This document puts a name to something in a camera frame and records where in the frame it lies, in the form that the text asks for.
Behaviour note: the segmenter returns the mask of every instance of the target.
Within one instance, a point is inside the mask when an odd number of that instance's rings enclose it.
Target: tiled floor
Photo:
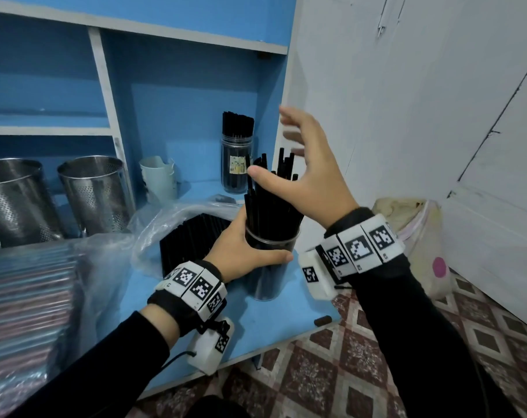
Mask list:
[[[435,305],[467,341],[523,416],[527,416],[527,326],[453,275],[453,293]],[[406,417],[403,403],[354,291],[334,300],[342,321],[264,354],[261,370],[245,361],[213,385],[255,418]],[[152,417],[182,417],[208,377],[138,402]]]

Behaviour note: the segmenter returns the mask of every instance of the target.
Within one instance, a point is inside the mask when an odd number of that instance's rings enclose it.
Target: cabinet door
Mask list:
[[[527,323],[527,75],[443,210],[449,264]]]

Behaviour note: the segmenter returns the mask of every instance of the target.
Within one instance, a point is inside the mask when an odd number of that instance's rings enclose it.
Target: plastic bag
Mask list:
[[[0,250],[0,417],[99,341],[133,245],[109,233]]]
[[[143,226],[146,218],[154,213],[153,206],[146,205],[134,214],[128,225],[128,229],[137,237],[130,259],[132,267],[145,275],[161,278],[161,239],[186,220],[199,214],[206,213],[232,221],[239,209],[238,204],[177,202],[163,206],[151,221]]]
[[[425,199],[382,198],[374,213],[382,213],[399,239],[405,243],[410,270],[432,299],[451,292],[449,268],[441,241],[441,209],[435,201]]]

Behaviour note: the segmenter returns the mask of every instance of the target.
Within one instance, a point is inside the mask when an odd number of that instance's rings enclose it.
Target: label on jar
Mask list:
[[[230,174],[246,174],[246,158],[245,157],[229,157],[229,173]]]

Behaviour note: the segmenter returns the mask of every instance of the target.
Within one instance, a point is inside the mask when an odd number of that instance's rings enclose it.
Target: black sleeve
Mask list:
[[[341,232],[374,214],[358,208],[325,233]],[[409,417],[518,417],[470,355],[457,330],[434,307],[404,255],[349,278]]]
[[[134,312],[9,417],[124,417],[168,357],[162,335]]]

